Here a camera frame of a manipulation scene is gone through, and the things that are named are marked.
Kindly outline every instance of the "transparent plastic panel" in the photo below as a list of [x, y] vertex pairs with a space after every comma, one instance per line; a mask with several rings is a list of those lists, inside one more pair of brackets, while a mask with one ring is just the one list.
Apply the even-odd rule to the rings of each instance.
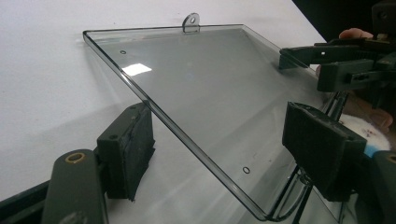
[[256, 218], [269, 217], [295, 166], [281, 143], [287, 101], [323, 102], [312, 71], [280, 71], [279, 49], [244, 25], [84, 38]]

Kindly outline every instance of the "white surface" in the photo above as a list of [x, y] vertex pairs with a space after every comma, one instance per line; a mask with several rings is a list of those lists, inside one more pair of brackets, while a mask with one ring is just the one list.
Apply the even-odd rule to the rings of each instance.
[[[323, 39], [288, 0], [1, 1], [0, 201], [50, 178], [65, 152], [95, 148], [137, 97], [83, 42], [95, 29], [242, 23], [281, 48]], [[157, 150], [135, 203], [107, 202], [110, 223], [256, 223], [154, 118]]]

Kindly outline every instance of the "metal bracket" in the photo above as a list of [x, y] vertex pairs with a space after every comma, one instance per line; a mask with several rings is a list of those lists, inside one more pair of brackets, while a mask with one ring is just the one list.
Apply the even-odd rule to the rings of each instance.
[[199, 15], [198, 13], [191, 13], [189, 16], [184, 19], [183, 24], [183, 33], [185, 34], [193, 34], [199, 33]]

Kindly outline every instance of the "screw hole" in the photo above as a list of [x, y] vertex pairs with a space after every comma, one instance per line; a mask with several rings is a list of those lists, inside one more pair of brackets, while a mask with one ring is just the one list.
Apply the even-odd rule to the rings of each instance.
[[244, 173], [245, 174], [250, 174], [250, 169], [247, 167], [247, 166], [245, 166], [244, 168], [243, 168], [243, 171], [244, 171]]
[[381, 11], [381, 12], [378, 13], [378, 18], [380, 20], [385, 20], [387, 17], [388, 17], [388, 13], [387, 12]]

